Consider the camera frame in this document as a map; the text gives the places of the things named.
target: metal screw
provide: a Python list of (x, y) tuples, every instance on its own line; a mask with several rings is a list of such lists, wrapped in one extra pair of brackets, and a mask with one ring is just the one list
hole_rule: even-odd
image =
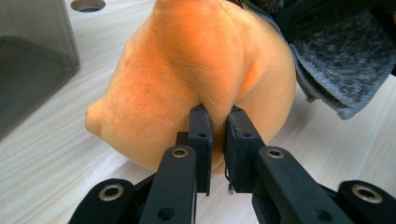
[(283, 158), (285, 156), (285, 154), (282, 151), (275, 148), (268, 149), (267, 155), (276, 159)]
[[(109, 193), (109, 190), (115, 190), (116, 193)], [(113, 201), (118, 199), (123, 193), (123, 187), (120, 184), (106, 185), (100, 192), (99, 198), (102, 201)]]
[(383, 201), (381, 195), (378, 192), (363, 185), (353, 186), (352, 192), (358, 196), (358, 198), (368, 203), (382, 203)]
[(189, 154), (189, 151), (184, 148), (177, 148), (172, 151), (172, 156), (176, 158), (183, 158)]

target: plush toy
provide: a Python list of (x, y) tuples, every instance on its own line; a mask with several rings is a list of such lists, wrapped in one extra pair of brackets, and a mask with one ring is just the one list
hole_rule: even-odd
[(225, 0), (157, 0), (128, 40), (86, 128), (136, 164), (155, 171), (189, 111), (204, 105), (214, 136), (212, 169), (224, 172), (226, 119), (246, 110), (268, 142), (293, 101), (290, 49), (267, 21)]

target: wood grain surface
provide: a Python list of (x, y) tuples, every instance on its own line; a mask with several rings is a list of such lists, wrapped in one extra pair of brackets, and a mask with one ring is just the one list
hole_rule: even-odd
[[(0, 223), (67, 223), (97, 183), (134, 184), (151, 174), (86, 132), (84, 113), (106, 89), (127, 38), (153, 0), (107, 0), (103, 10), (76, 12), (66, 0), (78, 45), (78, 73), (0, 142)], [(289, 150), (319, 183), (373, 183), (396, 196), (396, 78), (389, 77), (357, 116), (340, 120), (297, 89), (290, 116), (267, 145)], [(249, 194), (229, 195), (222, 175), (210, 197), (198, 195), (197, 223), (257, 223)]]

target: gray fabric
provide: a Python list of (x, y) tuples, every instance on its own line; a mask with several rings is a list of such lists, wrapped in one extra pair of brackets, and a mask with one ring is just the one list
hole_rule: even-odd
[[(272, 17), (246, 1), (272, 23)], [(373, 98), (396, 64), (396, 46), (368, 11), (290, 44), (308, 102), (320, 99), (350, 119)]]

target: gray bin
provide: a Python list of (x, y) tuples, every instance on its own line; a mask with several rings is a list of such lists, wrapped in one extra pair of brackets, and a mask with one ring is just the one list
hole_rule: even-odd
[(78, 67), (64, 0), (0, 0), (0, 139)]

